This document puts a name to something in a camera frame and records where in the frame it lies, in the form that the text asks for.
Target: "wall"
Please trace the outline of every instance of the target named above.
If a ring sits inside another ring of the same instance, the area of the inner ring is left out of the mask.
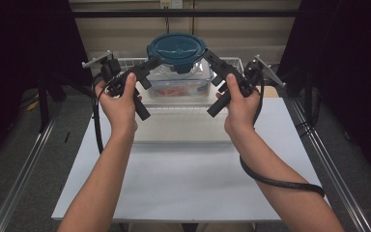
[[[159,1],[70,0],[73,10],[159,9]],[[184,0],[185,9],[297,9],[300,0],[213,1]],[[162,18],[78,18],[76,20],[88,58],[105,50],[120,57],[145,57],[146,46],[166,32]],[[192,33],[204,39],[220,56],[250,60],[260,53],[279,63],[288,41],[293,18],[169,18],[170,32]]]

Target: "metal rail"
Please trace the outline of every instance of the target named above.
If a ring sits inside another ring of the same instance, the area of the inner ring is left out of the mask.
[[[5,231],[8,226],[14,209],[16,208],[17,203],[19,202],[20,197],[22,196],[22,193],[25,190],[29,178],[33,172],[33,169],[38,162],[39,157],[41,156],[47,138],[50,136],[62,104],[62,102],[58,103],[53,109],[53,115],[49,121],[49,124],[42,132],[39,133],[35,145],[33,146],[28,158],[26,159],[26,162],[23,164],[22,169],[17,175],[16,180],[14,181],[14,185],[11,187],[11,190],[5,198],[4,203],[0,207],[0,232]]]
[[[298,100],[292,101],[292,105],[300,118],[300,121],[304,123],[306,118],[304,116],[304,109]],[[315,151],[318,154],[319,159],[321,160],[325,170],[327,171],[330,179],[332,180],[333,186],[336,189],[339,197],[341,198],[343,204],[345,205],[346,210],[349,213],[352,221],[354,222],[357,231],[367,232],[371,231],[371,226],[367,221],[363,211],[361,210],[359,204],[355,200],[354,196],[351,194],[351,191],[348,189],[345,181],[340,175],[338,169],[336,168],[328,150],[326,149],[324,143],[319,137],[318,133],[305,125],[306,130],[309,131],[308,137],[311,140]]]
[[[152,10],[74,10],[72,12],[21,11],[18,15],[47,17],[315,17],[329,15],[326,12],[300,10],[195,10],[195,9],[152,9]]]

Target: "black curtain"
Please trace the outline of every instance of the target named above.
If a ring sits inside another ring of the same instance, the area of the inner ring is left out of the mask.
[[[300,8],[328,14],[296,19],[278,74],[297,95],[311,73],[371,163],[371,1],[302,0]]]
[[[81,68],[87,58],[74,18],[48,15],[70,10],[68,0],[0,0],[0,141],[15,120],[22,93],[36,88],[40,76],[90,85],[90,72]]]

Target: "finger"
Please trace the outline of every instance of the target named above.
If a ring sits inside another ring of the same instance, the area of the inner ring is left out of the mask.
[[[233,74],[229,73],[227,75],[227,86],[228,89],[230,90],[231,99],[243,97],[243,95],[240,92],[240,87],[238,86],[237,79]]]
[[[258,90],[257,87],[254,87],[251,95],[249,95],[252,98],[258,99],[260,97],[260,91]]]
[[[136,82],[135,74],[131,72],[128,75],[128,79],[126,80],[125,92],[123,93],[122,98],[132,99],[135,89],[135,82]]]
[[[95,87],[96,96],[99,97],[101,91],[106,87],[106,83],[102,80]]]

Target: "hand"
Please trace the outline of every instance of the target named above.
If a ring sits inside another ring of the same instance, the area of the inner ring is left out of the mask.
[[[96,95],[100,96],[101,108],[110,122],[112,134],[115,132],[134,134],[137,130],[133,102],[135,83],[136,76],[134,73],[130,73],[126,81],[125,91],[119,98],[100,94],[106,87],[104,81],[96,86]]]
[[[244,129],[252,129],[252,121],[259,105],[259,93],[253,91],[250,96],[244,98],[240,87],[233,74],[227,75],[227,86],[231,94],[231,101],[227,105],[228,116],[225,119],[224,128],[230,135]]]

